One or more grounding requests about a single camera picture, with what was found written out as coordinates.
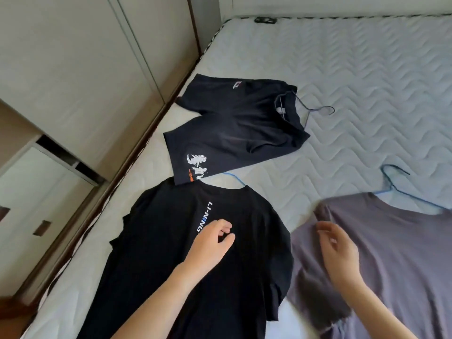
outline black t-shirt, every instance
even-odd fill
[[[198,231],[221,218],[232,223],[234,244],[192,290],[168,338],[263,339],[290,285],[288,230],[250,187],[175,186],[173,178],[145,191],[124,217],[77,338],[110,339],[184,261]]]
[[[296,92],[284,81],[197,74],[176,103],[202,116],[164,133],[175,183],[298,150],[309,134],[295,108]]]

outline person's right arm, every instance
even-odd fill
[[[417,339],[364,283],[359,272],[358,248],[348,234],[332,222],[318,222],[317,230],[331,283],[372,339]]]

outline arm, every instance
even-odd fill
[[[212,221],[196,236],[187,257],[119,328],[112,339],[166,339],[187,296],[198,282],[217,265],[234,242],[225,220]]]
[[[318,222],[325,268],[331,282],[355,311],[372,339],[417,339],[370,290],[359,272],[358,248],[331,222]]]

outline gray wall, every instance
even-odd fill
[[[220,5],[218,0],[191,0],[191,2],[201,51],[204,51],[222,25]]]

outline person's left hand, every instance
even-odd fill
[[[235,240],[235,234],[230,233],[232,224],[226,220],[214,220],[196,236],[193,244],[181,264],[187,275],[197,284],[223,258]],[[219,243],[218,237],[227,234]]]

